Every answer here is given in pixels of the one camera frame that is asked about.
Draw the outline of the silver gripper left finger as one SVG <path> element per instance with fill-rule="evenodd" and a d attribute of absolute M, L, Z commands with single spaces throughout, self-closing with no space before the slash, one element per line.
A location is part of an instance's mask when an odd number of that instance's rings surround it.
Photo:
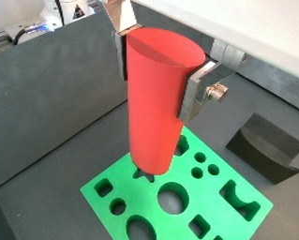
<path fill-rule="evenodd" d="M 114 27 L 119 72 L 127 79 L 127 34 L 140 27 L 136 22 L 131 0 L 103 0 L 103 7 Z"/>

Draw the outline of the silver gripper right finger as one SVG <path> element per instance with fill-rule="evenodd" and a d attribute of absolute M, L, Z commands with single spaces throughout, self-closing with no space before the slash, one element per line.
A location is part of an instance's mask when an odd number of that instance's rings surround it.
<path fill-rule="evenodd" d="M 221 83 L 233 75 L 246 60 L 246 53 L 217 39 L 213 41 L 210 60 L 188 76 L 178 118 L 187 123 L 211 99 L 221 102 L 229 88 Z"/>

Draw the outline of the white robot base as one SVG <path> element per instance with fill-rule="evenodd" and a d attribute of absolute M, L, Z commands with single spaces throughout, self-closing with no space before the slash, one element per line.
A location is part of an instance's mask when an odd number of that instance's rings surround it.
<path fill-rule="evenodd" d="M 44 0 L 40 15 L 5 28 L 13 45 L 54 32 L 95 13 L 95 0 Z"/>

